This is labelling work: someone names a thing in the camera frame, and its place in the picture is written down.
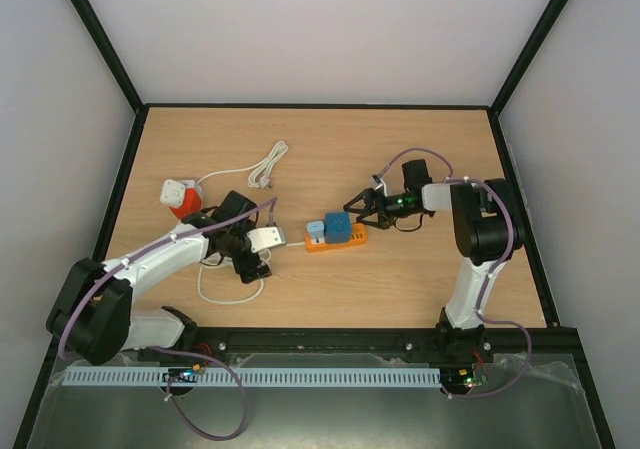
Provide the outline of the dark blue cube socket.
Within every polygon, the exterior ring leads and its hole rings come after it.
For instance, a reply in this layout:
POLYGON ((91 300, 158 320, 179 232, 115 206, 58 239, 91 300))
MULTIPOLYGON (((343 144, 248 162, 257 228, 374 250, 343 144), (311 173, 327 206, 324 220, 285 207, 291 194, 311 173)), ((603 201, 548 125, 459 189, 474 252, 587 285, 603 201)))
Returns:
POLYGON ((344 212, 329 212, 324 217, 325 242, 327 244, 347 243, 351 239, 352 225, 349 215, 344 212))

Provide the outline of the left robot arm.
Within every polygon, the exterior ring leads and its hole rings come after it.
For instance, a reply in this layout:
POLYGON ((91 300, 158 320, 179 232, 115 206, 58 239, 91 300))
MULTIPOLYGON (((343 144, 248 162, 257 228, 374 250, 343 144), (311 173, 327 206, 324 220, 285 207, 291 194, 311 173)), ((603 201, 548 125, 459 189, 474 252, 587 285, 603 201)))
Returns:
POLYGON ((84 258, 69 270, 46 321, 58 341, 57 355, 73 355, 102 365, 128 349, 169 349, 181 339, 187 318, 172 307, 136 312, 135 301, 172 274, 209 258, 229 261, 244 284, 262 282, 271 269, 262 253, 283 244, 273 222, 260 227, 261 211, 276 201, 256 204, 236 191, 223 202, 192 212, 167 234, 123 256, 84 258))

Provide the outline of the light blue usb charger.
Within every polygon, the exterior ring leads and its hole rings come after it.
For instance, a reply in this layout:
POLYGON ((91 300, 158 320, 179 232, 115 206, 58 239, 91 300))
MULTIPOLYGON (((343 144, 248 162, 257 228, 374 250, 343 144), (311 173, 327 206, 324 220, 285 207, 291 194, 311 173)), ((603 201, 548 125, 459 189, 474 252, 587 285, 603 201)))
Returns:
POLYGON ((325 242, 325 224, 323 220, 311 221, 306 225, 307 235, 312 245, 325 242))

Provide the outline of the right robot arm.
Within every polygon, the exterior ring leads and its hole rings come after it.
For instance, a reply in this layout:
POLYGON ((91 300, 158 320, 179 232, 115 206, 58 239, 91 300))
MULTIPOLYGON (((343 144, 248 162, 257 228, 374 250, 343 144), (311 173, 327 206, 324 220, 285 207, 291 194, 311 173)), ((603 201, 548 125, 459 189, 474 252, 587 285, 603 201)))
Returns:
POLYGON ((382 174, 343 209, 366 226, 386 230, 411 215, 452 215, 456 247, 462 256, 453 294, 435 326, 434 350, 462 360, 484 350, 485 308, 495 280, 524 243, 524 229, 507 182, 446 177, 436 183, 423 159, 402 165, 403 191, 390 194, 382 174))

